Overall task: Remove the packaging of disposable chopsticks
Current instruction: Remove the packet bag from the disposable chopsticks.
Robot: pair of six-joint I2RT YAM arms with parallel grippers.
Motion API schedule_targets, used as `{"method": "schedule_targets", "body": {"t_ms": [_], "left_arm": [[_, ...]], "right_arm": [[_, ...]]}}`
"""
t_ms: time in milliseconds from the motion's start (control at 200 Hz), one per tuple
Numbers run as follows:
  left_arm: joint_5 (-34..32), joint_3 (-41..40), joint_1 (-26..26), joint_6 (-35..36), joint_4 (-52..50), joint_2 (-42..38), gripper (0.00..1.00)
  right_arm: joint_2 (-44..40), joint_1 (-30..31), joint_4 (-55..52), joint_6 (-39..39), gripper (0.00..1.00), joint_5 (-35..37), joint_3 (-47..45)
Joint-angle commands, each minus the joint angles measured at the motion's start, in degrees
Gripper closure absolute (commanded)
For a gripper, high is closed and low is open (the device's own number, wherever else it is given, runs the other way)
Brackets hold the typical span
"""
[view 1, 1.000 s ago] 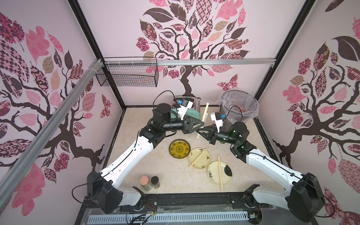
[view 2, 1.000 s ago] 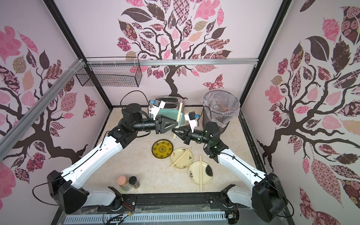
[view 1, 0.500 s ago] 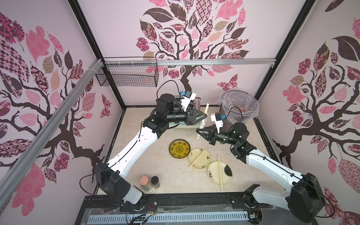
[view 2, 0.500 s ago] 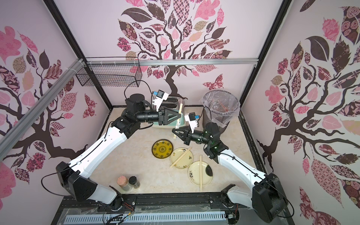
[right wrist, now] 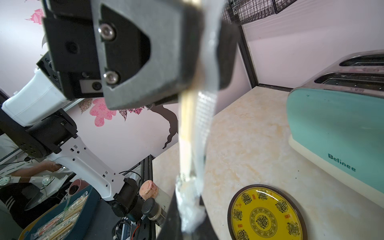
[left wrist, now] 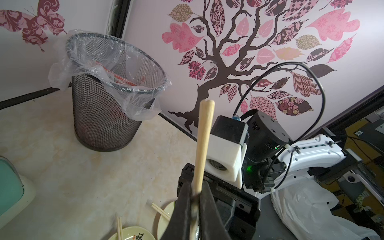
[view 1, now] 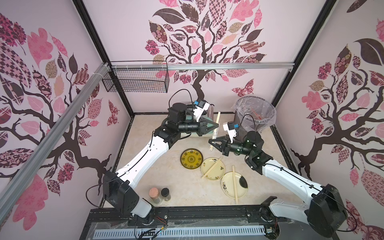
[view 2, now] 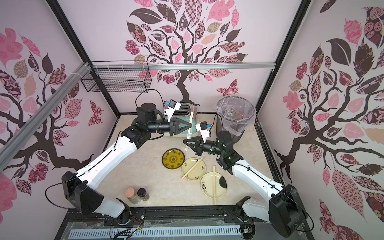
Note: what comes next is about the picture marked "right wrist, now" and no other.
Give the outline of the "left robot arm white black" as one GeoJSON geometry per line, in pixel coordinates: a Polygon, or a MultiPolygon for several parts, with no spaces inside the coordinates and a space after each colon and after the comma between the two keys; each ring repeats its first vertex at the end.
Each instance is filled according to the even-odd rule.
{"type": "Polygon", "coordinates": [[[182,217],[203,216],[207,139],[217,94],[232,78],[237,28],[224,1],[43,1],[48,53],[33,79],[1,105],[1,129],[25,153],[58,162],[124,217],[133,186],[88,150],[63,111],[81,98],[109,110],[179,102],[182,217]]]}

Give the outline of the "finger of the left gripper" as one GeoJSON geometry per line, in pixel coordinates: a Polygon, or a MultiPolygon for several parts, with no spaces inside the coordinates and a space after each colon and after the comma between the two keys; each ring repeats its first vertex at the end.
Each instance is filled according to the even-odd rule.
{"type": "Polygon", "coordinates": [[[238,26],[221,21],[220,38],[217,47],[219,61],[220,84],[219,90],[226,89],[232,80],[239,41],[238,26]]]}
{"type": "Polygon", "coordinates": [[[201,10],[183,1],[92,1],[91,6],[109,109],[153,104],[190,85],[201,10]]]}

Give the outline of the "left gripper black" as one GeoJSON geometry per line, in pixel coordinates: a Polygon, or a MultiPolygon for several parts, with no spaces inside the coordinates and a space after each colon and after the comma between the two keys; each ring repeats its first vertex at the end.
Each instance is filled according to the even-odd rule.
{"type": "Polygon", "coordinates": [[[91,2],[43,2],[50,50],[42,68],[68,99],[104,97],[91,2]]]}

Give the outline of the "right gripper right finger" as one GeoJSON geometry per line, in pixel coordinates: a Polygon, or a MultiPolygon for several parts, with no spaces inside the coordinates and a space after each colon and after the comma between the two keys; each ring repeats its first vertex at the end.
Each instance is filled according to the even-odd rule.
{"type": "Polygon", "coordinates": [[[219,240],[207,211],[205,211],[204,221],[196,228],[195,232],[192,233],[192,240],[219,240]]]}

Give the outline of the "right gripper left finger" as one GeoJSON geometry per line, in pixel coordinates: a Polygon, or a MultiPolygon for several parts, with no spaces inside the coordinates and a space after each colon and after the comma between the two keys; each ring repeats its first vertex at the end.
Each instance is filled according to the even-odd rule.
{"type": "Polygon", "coordinates": [[[173,193],[165,224],[161,228],[156,240],[182,240],[181,218],[176,192],[173,193]]]}

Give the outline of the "chopsticks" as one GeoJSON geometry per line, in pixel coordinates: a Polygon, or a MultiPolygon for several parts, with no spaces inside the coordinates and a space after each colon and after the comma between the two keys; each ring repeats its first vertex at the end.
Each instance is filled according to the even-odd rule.
{"type": "Polygon", "coordinates": [[[182,233],[191,234],[206,217],[204,190],[207,140],[215,113],[220,70],[217,58],[224,1],[191,1],[203,12],[203,32],[192,84],[179,95],[180,174],[176,199],[182,233]]]}

